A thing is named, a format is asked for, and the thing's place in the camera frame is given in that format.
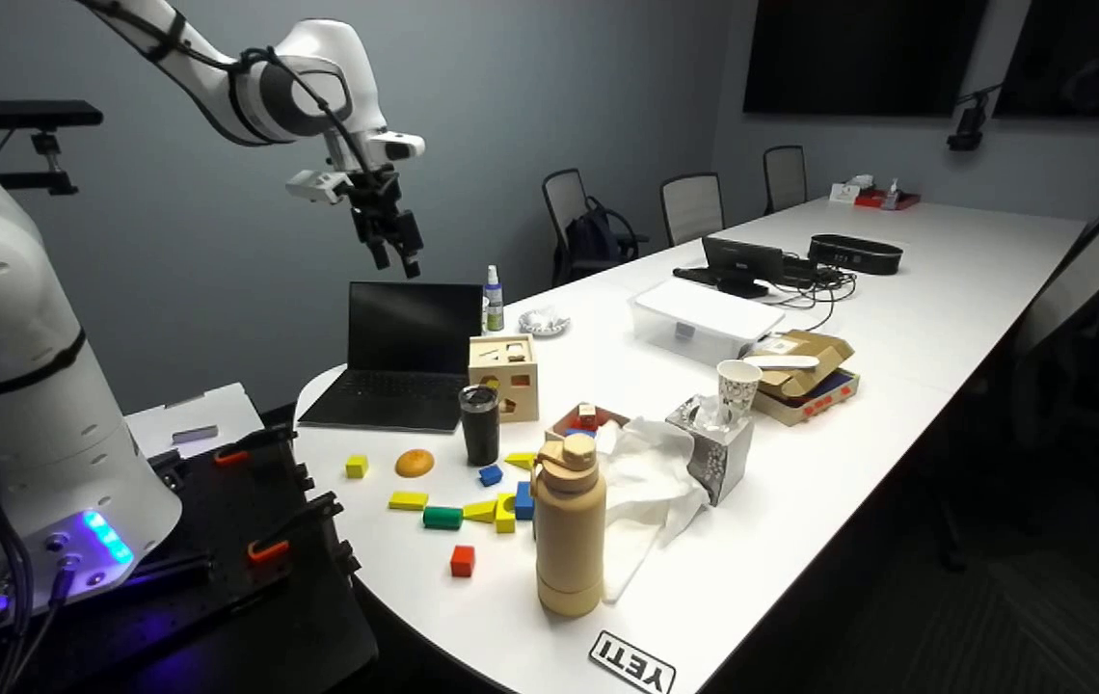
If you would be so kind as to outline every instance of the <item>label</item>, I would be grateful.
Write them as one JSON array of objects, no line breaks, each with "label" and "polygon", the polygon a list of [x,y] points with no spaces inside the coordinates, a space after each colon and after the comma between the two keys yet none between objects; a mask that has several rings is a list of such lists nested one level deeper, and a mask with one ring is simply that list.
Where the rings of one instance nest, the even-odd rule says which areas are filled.
[{"label": "label", "polygon": [[656,661],[650,653],[611,632],[595,635],[588,662],[596,662],[600,672],[616,673],[620,684],[645,694],[669,694],[676,686],[676,668],[667,661]]}]

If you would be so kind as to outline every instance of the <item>gray wall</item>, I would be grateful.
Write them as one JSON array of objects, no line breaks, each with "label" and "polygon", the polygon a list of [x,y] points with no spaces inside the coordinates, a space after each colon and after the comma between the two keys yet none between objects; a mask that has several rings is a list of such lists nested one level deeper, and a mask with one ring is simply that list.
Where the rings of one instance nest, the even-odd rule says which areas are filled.
[{"label": "gray wall", "polygon": [[[362,36],[388,129],[426,137],[402,167],[426,281],[548,281],[541,176],[586,186],[658,222],[658,176],[708,167],[731,0],[182,0],[221,50],[267,48],[295,21]],[[79,197],[19,202],[105,357],[124,409],[248,382],[257,409],[344,357],[344,290],[376,274],[345,213],[280,194],[321,144],[239,150],[73,0],[0,0],[0,96],[84,96],[97,132],[61,132]],[[11,137],[0,167],[32,162]]]},{"label": "gray wall", "polygon": [[[1028,0],[985,0],[985,21],[966,66],[966,89],[1003,82]],[[980,204],[1044,216],[1099,213],[1099,122],[992,118],[981,146],[951,154],[951,118],[782,118],[744,117],[744,75],[754,0],[736,0],[715,109],[712,157],[723,175],[731,216],[764,209],[759,154],[771,144],[800,144],[811,190],[852,175],[899,176],[925,202]]]}]

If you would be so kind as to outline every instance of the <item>thermos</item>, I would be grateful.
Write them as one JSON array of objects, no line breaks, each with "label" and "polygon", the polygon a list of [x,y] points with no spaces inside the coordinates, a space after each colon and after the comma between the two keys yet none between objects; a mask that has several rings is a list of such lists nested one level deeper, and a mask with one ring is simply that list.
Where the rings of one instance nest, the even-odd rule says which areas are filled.
[{"label": "thermos", "polygon": [[606,481],[588,436],[544,455],[535,491],[535,582],[555,617],[583,617],[600,598]]}]

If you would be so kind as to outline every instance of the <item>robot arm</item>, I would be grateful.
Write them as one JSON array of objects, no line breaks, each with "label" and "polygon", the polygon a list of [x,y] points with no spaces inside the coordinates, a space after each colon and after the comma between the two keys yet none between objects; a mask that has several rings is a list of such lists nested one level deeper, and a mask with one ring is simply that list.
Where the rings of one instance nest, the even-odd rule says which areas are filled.
[{"label": "robot arm", "polygon": [[375,263],[388,267],[393,245],[403,274],[418,274],[412,260],[425,244],[417,220],[397,209],[393,162],[417,157],[425,137],[385,129],[376,82],[345,22],[305,21],[277,48],[227,58],[165,0],[79,3],[174,76],[223,137],[268,146],[321,136],[328,167],[295,175],[290,190],[328,204],[350,202]]}]

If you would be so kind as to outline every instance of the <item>conference table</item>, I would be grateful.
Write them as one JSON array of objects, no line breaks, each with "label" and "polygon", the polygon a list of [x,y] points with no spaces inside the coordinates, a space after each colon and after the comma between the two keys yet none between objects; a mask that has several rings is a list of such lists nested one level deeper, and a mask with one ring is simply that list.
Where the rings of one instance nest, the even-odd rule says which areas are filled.
[{"label": "conference table", "polygon": [[[999,347],[1042,293],[1078,220],[912,204],[903,213],[839,209],[812,202],[715,231],[807,254],[811,236],[855,236],[903,245],[899,274],[858,274],[855,293],[811,311],[786,311],[778,328],[811,328],[852,344],[844,362],[858,391],[839,409],[786,428],[754,415],[744,481],[712,508],[656,546],[620,601],[588,617],[555,621],[535,601],[535,545],[519,524],[426,533],[417,511],[393,511],[393,491],[425,491],[433,504],[489,497],[463,464],[463,431],[344,431],[295,428],[295,458],[321,491],[334,491],[334,533],[359,551],[359,582],[407,627],[510,689],[697,689],[798,582],[818,551],[895,470],[933,415]],[[541,422],[501,424],[501,452],[535,452],[578,401],[624,415],[664,422],[691,395],[712,395],[712,362],[731,355],[719,338],[686,338],[649,324],[631,297],[656,290],[676,267],[697,267],[703,244],[667,245],[627,267],[510,306],[510,324],[528,308],[571,316],[559,338],[535,338]],[[328,382],[316,375],[305,413]],[[426,446],[426,478],[397,478],[393,458]],[[345,478],[344,458],[364,455],[364,478]],[[497,491],[528,474],[506,467]],[[449,546],[474,545],[474,574],[449,577]]]}]

